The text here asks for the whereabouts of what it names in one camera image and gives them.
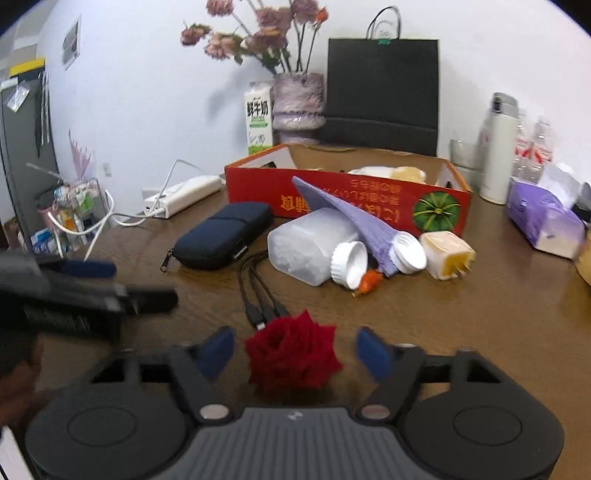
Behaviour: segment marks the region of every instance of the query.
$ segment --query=black cord bundle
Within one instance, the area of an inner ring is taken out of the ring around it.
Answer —
[[[261,278],[259,272],[256,271],[257,266],[266,258],[269,257],[267,250],[250,255],[247,257],[238,270],[238,286],[240,287],[240,294],[242,301],[244,302],[246,318],[248,322],[256,329],[262,330],[267,326],[267,323],[273,321],[276,318],[289,316],[287,309],[273,296],[271,290],[267,284]],[[251,303],[246,295],[246,289],[244,287],[244,281],[242,274],[244,270],[248,270],[248,280],[250,281],[251,287],[255,292],[258,306]],[[265,291],[268,299],[261,293],[260,287]]]

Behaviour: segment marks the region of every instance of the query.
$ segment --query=red cardboard box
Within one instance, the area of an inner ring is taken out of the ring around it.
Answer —
[[[366,166],[418,167],[427,184],[346,173]],[[417,236],[436,230],[461,235],[472,198],[448,160],[390,150],[279,145],[225,170],[231,203],[265,202],[278,217],[305,215],[310,209],[291,181],[297,176]]]

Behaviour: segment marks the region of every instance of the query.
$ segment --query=purple vase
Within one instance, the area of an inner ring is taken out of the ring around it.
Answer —
[[[317,143],[313,132],[326,122],[324,76],[318,73],[275,75],[273,99],[273,128],[279,130],[282,139],[306,145]]]

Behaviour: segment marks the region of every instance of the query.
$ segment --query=pink flower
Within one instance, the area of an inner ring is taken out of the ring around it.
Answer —
[[[315,22],[318,13],[318,2],[316,0],[293,0],[291,9],[299,23],[312,23]]]
[[[234,12],[232,0],[207,0],[207,13],[213,17],[227,17]]]
[[[211,32],[211,28],[203,24],[193,24],[181,32],[181,43],[185,46],[196,45],[199,40]]]
[[[236,40],[230,36],[214,33],[205,47],[205,53],[215,60],[226,60],[234,56]]]
[[[256,19],[261,28],[277,28],[281,32],[287,32],[291,27],[293,13],[291,8],[260,8],[256,11]]]
[[[248,50],[262,53],[268,48],[282,48],[287,45],[285,34],[278,28],[262,28],[245,39]]]

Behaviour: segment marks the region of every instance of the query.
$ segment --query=poster on wall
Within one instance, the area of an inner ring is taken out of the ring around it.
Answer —
[[[61,46],[61,63],[67,70],[74,60],[80,56],[80,27],[82,24],[82,17],[76,20],[76,23],[66,34],[64,43]]]

